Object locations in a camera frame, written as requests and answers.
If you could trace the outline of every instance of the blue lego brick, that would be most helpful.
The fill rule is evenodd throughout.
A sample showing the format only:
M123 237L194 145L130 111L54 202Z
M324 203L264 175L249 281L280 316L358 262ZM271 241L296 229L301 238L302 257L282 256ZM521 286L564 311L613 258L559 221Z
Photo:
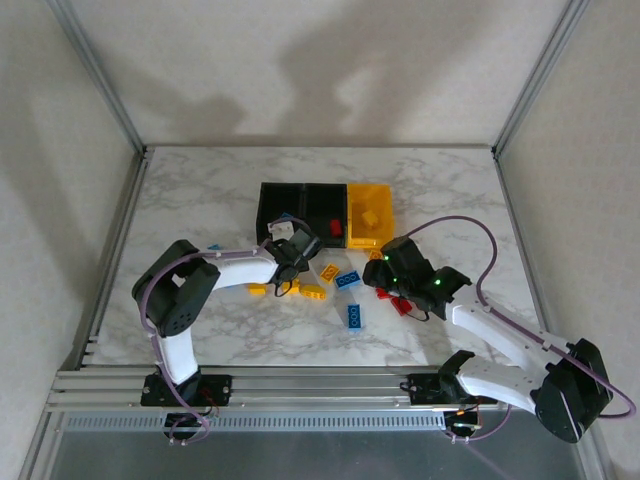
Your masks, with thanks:
M347 305L347 322L351 332L359 332L362 328L362 318L360 317L360 305Z
M334 281L336 282L338 290L345 290L354 285L358 285L360 283L360 275L354 270L353 272L338 275Z

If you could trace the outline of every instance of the yellow storage bin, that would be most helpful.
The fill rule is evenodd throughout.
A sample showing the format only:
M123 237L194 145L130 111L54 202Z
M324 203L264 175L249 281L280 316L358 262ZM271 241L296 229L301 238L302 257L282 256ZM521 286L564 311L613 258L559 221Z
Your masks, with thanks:
M347 248L379 249L394 228L389 185L347 185Z

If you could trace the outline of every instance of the white marble surface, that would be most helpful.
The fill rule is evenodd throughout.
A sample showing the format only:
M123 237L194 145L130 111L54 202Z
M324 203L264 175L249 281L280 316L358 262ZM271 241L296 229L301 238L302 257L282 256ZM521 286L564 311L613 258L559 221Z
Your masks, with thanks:
M253 245L263 181L390 184L397 234L442 215L482 220L500 249L487 293L537 321L488 149L166 147L156 150L147 172L93 364L152 363L133 284L179 238L200 248ZM473 281L490 258L484 233L465 222L433 226L415 240L434 266L451 265ZM312 261L315 273L301 281L324 285L317 277L328 262L362 272L366 260L360 251L325 250ZM197 358L205 365L440 364L464 348L505 360L450 322L399 317L364 285L329 287L328 295L322 302L252 297L243 286L216 292L193 326ZM357 334L345 327L349 303L361 305L364 328Z

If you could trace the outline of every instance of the yellow lego brick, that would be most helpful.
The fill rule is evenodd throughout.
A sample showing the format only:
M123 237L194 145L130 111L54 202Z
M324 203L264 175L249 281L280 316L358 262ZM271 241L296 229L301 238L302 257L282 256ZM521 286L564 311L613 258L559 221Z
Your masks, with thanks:
M300 280L295 279L293 285L290 286L290 282L284 282L281 287L283 295L300 293Z
M336 275L340 273L340 269L336 267L333 263L330 263L325 267L325 269L320 274L320 278L327 283L333 282L333 279L336 278Z
M267 293L267 286L264 283L250 283L247 288L251 295L265 295Z
M369 260L382 260L384 256L380 250L371 250L369 252Z
M301 286L300 295L302 295L303 297L315 298L316 300L327 299L327 291L318 285Z
M362 221L367 228L375 228L378 225L378 216L371 210L362 214Z

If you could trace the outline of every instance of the red lego brick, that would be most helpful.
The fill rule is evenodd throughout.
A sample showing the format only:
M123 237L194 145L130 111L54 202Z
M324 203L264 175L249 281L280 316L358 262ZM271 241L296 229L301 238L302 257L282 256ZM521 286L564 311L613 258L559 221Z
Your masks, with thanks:
M391 297L393 297L393 295L385 292L381 288L376 288L376 295L378 296L378 298L391 298Z
M331 222L329 222L329 229L331 230L331 236L333 238L342 237L342 224L337 218L334 218L333 220L331 220Z
M411 304L404 298L393 297L391 303L401 317L413 310Z

